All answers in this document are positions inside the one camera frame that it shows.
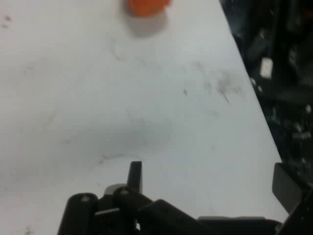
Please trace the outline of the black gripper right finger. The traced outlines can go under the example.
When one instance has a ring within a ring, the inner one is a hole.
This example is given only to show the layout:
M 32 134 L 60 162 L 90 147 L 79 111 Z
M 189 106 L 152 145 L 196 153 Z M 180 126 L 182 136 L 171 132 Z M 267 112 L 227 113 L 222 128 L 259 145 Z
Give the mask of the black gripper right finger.
M 272 192 L 287 211 L 287 219 L 278 235 L 313 234 L 313 187 L 295 174 L 286 164 L 274 165 Z

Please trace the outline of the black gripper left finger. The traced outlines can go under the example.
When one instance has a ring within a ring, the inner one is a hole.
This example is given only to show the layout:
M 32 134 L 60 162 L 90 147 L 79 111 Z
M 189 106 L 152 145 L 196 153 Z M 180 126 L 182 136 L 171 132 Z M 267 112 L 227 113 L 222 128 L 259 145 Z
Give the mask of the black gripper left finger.
M 127 183 L 98 198 L 71 196 L 58 230 L 60 235 L 197 235 L 199 222 L 165 202 L 141 193 L 142 162 L 130 163 Z

